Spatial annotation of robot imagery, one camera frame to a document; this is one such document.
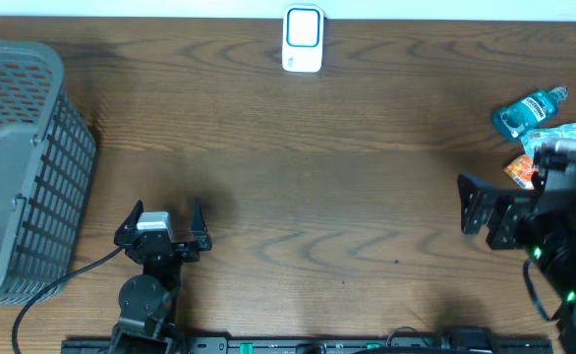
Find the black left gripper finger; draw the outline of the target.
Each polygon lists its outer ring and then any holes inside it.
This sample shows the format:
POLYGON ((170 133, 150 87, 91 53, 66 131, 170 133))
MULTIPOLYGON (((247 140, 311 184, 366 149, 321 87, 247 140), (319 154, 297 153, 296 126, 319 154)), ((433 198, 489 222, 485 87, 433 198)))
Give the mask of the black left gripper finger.
POLYGON ((137 228, 138 221, 144 212, 144 204, 142 200, 137 200, 129 215, 122 222, 119 231, 131 231, 137 228))
POLYGON ((202 203, 200 199, 195 199, 191 234, 200 251, 210 251, 212 249, 212 240, 202 216, 202 203))

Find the orange tissue pack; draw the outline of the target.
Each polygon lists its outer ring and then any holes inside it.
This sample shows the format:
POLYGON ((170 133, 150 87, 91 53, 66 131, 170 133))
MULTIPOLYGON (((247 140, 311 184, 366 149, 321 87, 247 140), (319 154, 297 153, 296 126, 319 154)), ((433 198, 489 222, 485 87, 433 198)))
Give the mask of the orange tissue pack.
POLYGON ((536 172, 533 160, 527 154, 522 154, 503 168, 503 171, 522 189, 534 188, 532 177, 536 172))

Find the pale green wipes pack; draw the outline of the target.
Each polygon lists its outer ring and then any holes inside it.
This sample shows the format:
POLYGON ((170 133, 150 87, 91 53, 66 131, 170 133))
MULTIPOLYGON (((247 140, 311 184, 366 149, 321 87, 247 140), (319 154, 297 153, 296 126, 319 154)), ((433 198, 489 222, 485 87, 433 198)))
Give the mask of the pale green wipes pack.
POLYGON ((576 139, 576 122, 554 128, 533 129, 521 138, 525 153, 533 158, 535 149, 548 139, 576 139))

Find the teal plastic bottle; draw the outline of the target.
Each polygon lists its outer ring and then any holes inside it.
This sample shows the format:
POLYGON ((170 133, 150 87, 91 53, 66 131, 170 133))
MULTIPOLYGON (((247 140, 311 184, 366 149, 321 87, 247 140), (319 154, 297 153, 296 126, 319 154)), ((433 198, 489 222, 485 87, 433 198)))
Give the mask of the teal plastic bottle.
POLYGON ((537 90, 515 103, 498 109, 491 121, 509 142, 517 142, 531 130, 545 123, 559 112, 568 96, 567 87, 549 91, 537 90))

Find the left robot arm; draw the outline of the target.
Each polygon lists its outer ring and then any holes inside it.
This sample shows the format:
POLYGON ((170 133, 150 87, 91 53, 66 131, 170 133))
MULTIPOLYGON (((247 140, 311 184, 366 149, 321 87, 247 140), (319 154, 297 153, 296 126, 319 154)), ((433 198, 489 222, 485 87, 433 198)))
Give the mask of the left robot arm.
POLYGON ((116 230, 114 244, 143 267, 127 280, 118 295, 121 310, 107 351, 113 354, 186 353, 188 342, 176 328, 177 297, 182 288, 181 267, 195 263, 212 249, 201 202, 195 201, 191 241, 175 242, 166 211, 146 211, 138 201, 116 230))

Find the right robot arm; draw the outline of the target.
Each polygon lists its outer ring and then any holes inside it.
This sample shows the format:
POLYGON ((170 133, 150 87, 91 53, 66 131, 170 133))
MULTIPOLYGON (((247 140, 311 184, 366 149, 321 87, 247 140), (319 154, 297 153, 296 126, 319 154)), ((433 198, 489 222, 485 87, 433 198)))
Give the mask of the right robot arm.
POLYGON ((563 350, 576 353, 576 185, 553 188, 548 180, 534 178, 538 185, 533 190, 506 190, 459 175, 461 230, 476 235, 486 227, 491 250, 527 253, 523 273, 531 301, 545 321, 556 323, 563 350), (561 298, 552 316, 532 284, 531 266, 561 298))

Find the white barcode scanner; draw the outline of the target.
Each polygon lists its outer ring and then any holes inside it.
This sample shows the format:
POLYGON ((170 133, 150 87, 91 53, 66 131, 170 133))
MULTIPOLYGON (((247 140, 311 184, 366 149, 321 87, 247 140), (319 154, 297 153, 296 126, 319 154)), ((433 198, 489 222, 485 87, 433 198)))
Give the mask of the white barcode scanner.
POLYGON ((323 11, 314 5, 292 5, 284 14, 281 64, 287 72, 316 73, 322 66, 323 11))

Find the grey plastic mesh basket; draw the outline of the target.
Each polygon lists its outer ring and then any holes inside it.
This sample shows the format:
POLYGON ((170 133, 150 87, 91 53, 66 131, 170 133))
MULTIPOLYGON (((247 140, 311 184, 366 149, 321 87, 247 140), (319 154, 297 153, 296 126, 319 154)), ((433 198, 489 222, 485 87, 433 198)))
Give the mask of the grey plastic mesh basket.
POLYGON ((96 141, 50 47, 0 39, 0 306, 65 275, 97 162, 96 141))

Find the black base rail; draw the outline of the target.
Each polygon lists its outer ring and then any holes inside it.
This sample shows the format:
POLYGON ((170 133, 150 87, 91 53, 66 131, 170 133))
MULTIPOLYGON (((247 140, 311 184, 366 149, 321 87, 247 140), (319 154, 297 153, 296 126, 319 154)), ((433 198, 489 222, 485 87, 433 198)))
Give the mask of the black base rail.
POLYGON ((188 353, 188 354, 296 354, 357 353, 377 349, 419 348, 423 353, 435 349, 460 350, 467 353, 538 353, 551 354, 551 341, 524 337, 470 337, 466 344, 447 337, 419 336, 409 332, 391 339, 378 338, 235 338, 189 337, 182 344, 123 337, 118 343, 110 339, 70 339, 61 343, 61 354, 80 353, 188 353))

